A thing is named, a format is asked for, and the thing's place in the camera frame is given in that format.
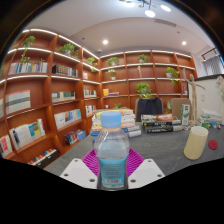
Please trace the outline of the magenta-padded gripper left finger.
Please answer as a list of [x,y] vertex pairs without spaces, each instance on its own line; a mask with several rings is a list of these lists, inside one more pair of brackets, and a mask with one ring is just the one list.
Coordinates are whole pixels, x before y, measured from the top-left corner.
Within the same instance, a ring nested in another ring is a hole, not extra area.
[[91,150],[81,159],[74,158],[60,175],[78,186],[96,189],[98,185],[99,162],[95,151]]

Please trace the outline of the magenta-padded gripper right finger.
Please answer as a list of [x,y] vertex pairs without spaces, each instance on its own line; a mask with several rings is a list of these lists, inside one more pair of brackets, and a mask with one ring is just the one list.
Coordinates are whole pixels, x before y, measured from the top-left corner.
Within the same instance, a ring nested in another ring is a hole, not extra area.
[[126,175],[129,189],[141,188],[164,177],[164,173],[153,159],[144,159],[134,149],[129,150]]

